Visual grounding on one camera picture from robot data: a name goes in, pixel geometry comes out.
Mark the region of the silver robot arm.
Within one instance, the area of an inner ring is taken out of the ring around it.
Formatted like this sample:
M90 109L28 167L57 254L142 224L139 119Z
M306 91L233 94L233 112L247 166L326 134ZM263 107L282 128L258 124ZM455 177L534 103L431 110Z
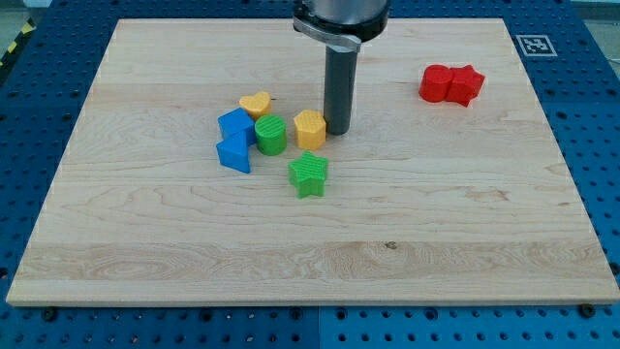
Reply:
M358 53L387 26L389 0L301 0L293 28L339 53Z

